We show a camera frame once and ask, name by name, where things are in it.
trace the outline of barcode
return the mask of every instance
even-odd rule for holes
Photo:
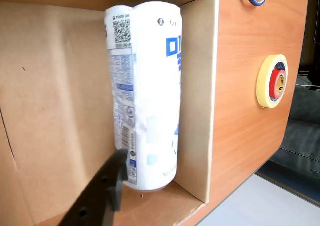
[[[114,21],[113,28],[116,43],[131,41],[130,19]]]
[[[129,129],[126,126],[122,127],[122,145],[123,148],[129,148]]]

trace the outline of qr code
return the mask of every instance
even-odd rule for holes
[[[130,42],[130,19],[119,20],[113,22],[115,42]]]

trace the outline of white can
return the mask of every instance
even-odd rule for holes
[[[146,2],[105,12],[116,148],[128,148],[128,185],[155,190],[177,172],[181,101],[180,8]]]

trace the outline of nutrition label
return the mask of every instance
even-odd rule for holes
[[[137,185],[137,147],[134,107],[134,61],[131,43],[131,22],[113,16],[114,46],[109,47],[109,66],[114,100],[114,130],[116,148],[129,151],[128,182]]]

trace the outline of black metal frame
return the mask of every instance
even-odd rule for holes
[[[117,150],[81,193],[59,226],[112,226],[128,180],[128,150]]]

